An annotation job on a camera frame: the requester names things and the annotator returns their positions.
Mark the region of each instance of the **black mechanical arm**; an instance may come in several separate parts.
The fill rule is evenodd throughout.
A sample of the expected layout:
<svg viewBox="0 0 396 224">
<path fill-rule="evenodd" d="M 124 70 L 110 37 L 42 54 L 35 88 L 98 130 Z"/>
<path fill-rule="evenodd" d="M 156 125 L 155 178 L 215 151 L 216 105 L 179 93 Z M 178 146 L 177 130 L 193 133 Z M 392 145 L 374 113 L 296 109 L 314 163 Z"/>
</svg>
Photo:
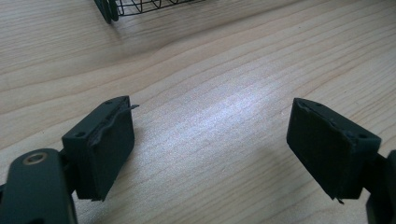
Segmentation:
<svg viewBox="0 0 396 224">
<path fill-rule="evenodd" d="M 325 105 L 296 98 L 287 141 L 332 199 L 359 199 L 366 188 L 369 223 L 396 223 L 396 150 L 387 158 L 378 154 L 378 136 Z"/>
<path fill-rule="evenodd" d="M 0 223 L 78 223 L 72 192 L 104 200 L 134 147 L 129 96 L 108 100 L 62 138 L 64 149 L 41 148 L 11 163 L 0 187 Z"/>
</svg>

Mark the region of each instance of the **wooden table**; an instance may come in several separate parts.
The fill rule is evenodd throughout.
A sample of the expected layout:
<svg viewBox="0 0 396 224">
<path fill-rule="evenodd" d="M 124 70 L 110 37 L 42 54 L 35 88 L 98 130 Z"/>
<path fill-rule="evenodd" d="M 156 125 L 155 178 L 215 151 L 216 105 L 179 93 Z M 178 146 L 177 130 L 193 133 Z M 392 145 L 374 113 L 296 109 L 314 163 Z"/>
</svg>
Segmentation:
<svg viewBox="0 0 396 224">
<path fill-rule="evenodd" d="M 103 101 L 130 95 L 136 143 L 79 223 L 364 223 L 286 143 L 294 97 L 396 146 L 396 2 L 206 0 L 107 25 L 90 0 L 2 0 L 0 177 Z"/>
</svg>

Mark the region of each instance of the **mounting hole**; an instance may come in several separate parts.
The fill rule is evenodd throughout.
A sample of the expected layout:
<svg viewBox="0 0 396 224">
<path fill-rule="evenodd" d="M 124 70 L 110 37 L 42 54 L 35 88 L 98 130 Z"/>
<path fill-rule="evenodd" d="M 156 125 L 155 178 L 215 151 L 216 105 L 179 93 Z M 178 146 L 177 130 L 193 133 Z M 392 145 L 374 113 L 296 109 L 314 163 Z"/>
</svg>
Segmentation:
<svg viewBox="0 0 396 224">
<path fill-rule="evenodd" d="M 366 135 L 366 134 L 363 134 L 363 133 L 360 133 L 360 134 L 358 135 L 358 137 L 359 137 L 359 138 L 367 138 L 367 135 Z"/>
<path fill-rule="evenodd" d="M 35 218 L 32 221 L 28 222 L 28 224 L 44 224 L 45 221 L 43 218 Z"/>
<path fill-rule="evenodd" d="M 47 153 L 45 152 L 37 152 L 23 160 L 23 164 L 25 165 L 34 165 L 44 161 L 47 158 Z"/>
<path fill-rule="evenodd" d="M 75 134 L 75 137 L 82 137 L 82 136 L 84 136 L 84 135 L 85 135 L 84 132 L 79 132 L 79 133 L 76 133 L 76 134 Z"/>
</svg>

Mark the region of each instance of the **black wire rack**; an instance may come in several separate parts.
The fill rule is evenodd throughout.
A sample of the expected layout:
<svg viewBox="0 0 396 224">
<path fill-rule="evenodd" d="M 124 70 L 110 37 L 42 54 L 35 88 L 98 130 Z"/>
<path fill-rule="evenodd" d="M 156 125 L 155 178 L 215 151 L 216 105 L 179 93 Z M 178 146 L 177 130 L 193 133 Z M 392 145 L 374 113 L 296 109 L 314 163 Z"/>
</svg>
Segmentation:
<svg viewBox="0 0 396 224">
<path fill-rule="evenodd" d="M 118 21 L 119 17 L 133 16 L 165 7 L 204 0 L 93 0 L 105 21 Z"/>
</svg>

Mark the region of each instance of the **light wood surface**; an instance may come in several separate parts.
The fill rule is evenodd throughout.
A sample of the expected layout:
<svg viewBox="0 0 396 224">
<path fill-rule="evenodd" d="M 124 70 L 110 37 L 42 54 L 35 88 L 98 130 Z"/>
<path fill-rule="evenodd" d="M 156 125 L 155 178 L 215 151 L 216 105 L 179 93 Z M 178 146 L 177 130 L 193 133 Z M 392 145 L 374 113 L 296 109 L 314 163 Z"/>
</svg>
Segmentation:
<svg viewBox="0 0 396 224">
<path fill-rule="evenodd" d="M 107 25 L 90 0 L 1 0 L 0 183 L 9 164 L 130 95 L 136 144 L 80 223 L 365 223 L 286 143 L 294 97 L 396 148 L 396 2 L 206 0 Z"/>
</svg>

